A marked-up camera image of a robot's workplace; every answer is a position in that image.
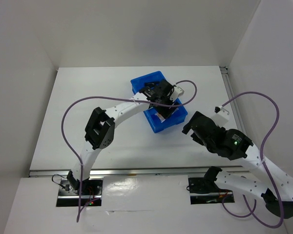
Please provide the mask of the black mascara tube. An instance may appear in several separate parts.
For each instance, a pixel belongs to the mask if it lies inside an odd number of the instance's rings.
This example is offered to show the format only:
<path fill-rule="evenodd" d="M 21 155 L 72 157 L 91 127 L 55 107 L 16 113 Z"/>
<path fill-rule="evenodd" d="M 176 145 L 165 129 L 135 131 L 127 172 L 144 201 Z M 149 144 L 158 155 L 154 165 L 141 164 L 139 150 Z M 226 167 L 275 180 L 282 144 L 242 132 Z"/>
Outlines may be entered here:
<path fill-rule="evenodd" d="M 154 86 L 156 86 L 158 84 L 159 84 L 158 81 L 145 82 L 145 86 L 148 86 L 148 87 L 154 87 Z"/>

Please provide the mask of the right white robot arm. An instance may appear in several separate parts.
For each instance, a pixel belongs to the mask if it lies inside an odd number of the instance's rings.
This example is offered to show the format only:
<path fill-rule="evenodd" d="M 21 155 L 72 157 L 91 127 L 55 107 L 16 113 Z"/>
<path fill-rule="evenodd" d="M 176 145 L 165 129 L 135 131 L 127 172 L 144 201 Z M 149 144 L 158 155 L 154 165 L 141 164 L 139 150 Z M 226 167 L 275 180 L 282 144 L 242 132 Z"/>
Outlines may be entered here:
<path fill-rule="evenodd" d="M 204 175 L 203 185 L 208 191 L 217 188 L 243 193 L 262 199 L 266 209 L 278 217 L 293 217 L 293 177 L 281 170 L 244 133 L 237 129 L 225 129 L 229 112 L 216 107 L 215 114 L 207 117 L 195 112 L 183 127 L 187 134 L 193 131 L 193 141 L 220 157 L 236 161 L 257 179 L 250 180 L 232 175 L 219 167 L 210 167 Z"/>

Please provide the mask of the clear packet of samples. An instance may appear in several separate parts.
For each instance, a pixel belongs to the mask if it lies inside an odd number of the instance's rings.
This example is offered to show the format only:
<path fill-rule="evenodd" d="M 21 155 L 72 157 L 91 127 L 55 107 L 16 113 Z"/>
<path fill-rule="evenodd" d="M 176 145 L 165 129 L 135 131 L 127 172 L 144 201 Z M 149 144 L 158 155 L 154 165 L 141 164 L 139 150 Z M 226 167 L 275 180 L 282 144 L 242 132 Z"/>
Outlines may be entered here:
<path fill-rule="evenodd" d="M 160 120 L 160 122 L 164 122 L 167 117 L 162 116 L 161 114 L 157 113 L 156 116 L 158 117 L 158 119 Z"/>

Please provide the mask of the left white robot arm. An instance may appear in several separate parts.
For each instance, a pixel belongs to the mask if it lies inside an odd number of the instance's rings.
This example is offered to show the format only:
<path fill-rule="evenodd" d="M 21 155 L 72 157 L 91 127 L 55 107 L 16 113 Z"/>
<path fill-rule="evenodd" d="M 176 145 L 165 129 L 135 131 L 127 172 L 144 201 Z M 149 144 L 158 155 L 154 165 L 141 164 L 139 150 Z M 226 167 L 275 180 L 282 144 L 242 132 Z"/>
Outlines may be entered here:
<path fill-rule="evenodd" d="M 85 127 L 85 144 L 78 155 L 78 162 L 67 175 L 70 190 L 77 195 L 85 192 L 94 162 L 99 153 L 111 145 L 115 129 L 122 122 L 152 108 L 162 118 L 167 119 L 177 109 L 177 98 L 183 93 L 182 88 L 164 79 L 153 88 L 142 88 L 132 98 L 124 99 L 116 106 L 107 109 L 95 108 Z"/>

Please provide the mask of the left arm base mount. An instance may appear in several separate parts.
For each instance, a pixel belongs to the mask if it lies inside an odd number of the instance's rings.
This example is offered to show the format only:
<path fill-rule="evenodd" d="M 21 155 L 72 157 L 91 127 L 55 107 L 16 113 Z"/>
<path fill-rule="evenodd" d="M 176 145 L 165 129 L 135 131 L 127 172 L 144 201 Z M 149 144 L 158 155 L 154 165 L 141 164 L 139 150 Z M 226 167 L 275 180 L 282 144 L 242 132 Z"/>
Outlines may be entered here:
<path fill-rule="evenodd" d="M 79 192 L 69 184 L 68 180 L 64 176 L 54 174 L 51 177 L 51 181 L 59 186 L 56 203 L 57 207 L 78 207 Z M 102 178 L 89 180 L 85 186 L 85 189 L 82 191 L 81 207 L 86 203 L 88 203 L 90 207 L 101 206 L 102 188 Z"/>

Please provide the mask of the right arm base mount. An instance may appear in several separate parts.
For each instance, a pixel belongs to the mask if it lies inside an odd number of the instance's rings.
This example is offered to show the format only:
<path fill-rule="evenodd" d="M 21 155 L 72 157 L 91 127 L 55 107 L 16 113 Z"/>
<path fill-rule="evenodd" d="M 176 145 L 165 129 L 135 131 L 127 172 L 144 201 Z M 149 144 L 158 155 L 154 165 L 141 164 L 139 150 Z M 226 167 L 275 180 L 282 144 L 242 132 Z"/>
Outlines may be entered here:
<path fill-rule="evenodd" d="M 203 177 L 189 177 L 186 190 L 189 192 L 191 205 L 234 203 L 231 190 L 219 189 L 216 185 L 205 182 Z"/>

